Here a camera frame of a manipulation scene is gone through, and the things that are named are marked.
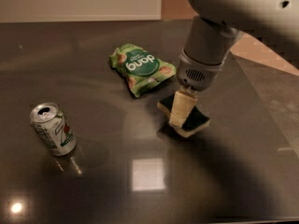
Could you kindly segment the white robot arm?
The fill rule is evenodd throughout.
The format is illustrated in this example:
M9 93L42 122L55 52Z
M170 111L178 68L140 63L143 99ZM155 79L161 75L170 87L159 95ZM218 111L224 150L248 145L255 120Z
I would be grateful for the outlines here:
M296 67L299 64L299 0L189 0L197 15L181 52L169 124L180 128L211 86L244 33Z

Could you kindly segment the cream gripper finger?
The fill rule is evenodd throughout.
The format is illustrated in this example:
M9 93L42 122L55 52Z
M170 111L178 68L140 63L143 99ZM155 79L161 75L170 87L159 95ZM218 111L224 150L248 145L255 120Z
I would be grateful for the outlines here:
M195 93L191 90L175 92L171 108L169 124L174 128L181 128L197 103Z

